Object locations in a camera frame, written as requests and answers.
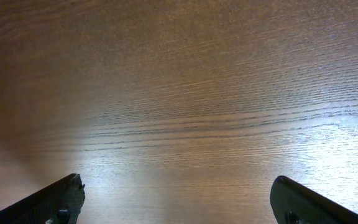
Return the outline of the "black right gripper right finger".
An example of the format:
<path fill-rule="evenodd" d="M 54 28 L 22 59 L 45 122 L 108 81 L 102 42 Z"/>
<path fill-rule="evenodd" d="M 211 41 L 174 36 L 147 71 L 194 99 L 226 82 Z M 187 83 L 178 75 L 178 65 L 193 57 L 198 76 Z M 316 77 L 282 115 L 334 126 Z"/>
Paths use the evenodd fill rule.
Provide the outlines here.
<path fill-rule="evenodd" d="M 357 213 L 284 175 L 272 184 L 270 205 L 279 224 L 358 224 Z"/>

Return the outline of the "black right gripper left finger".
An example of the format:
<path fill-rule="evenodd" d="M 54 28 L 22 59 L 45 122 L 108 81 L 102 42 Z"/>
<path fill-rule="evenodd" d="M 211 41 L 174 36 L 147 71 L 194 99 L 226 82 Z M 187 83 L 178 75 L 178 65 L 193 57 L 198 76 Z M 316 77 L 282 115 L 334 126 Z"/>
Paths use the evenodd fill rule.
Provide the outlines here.
<path fill-rule="evenodd" d="M 80 174 L 70 174 L 0 211 L 0 224 L 76 223 L 85 202 Z"/>

